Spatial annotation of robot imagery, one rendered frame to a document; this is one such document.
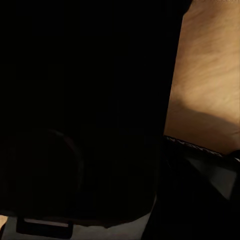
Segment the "digital camera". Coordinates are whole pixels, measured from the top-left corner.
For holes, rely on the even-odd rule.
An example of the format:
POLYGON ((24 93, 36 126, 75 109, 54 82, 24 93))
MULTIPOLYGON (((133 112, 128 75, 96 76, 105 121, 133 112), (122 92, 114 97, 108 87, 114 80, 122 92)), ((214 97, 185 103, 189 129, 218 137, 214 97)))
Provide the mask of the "digital camera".
POLYGON ((0 215, 18 234, 151 212, 192 1, 0 0, 0 215))

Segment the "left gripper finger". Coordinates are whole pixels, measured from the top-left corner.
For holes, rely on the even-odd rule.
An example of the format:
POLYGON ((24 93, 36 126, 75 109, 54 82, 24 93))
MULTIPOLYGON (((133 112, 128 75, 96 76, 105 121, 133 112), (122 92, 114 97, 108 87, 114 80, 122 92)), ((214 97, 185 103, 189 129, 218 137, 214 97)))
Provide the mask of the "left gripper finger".
POLYGON ((159 174, 164 240, 240 240, 240 212, 165 137, 159 174))

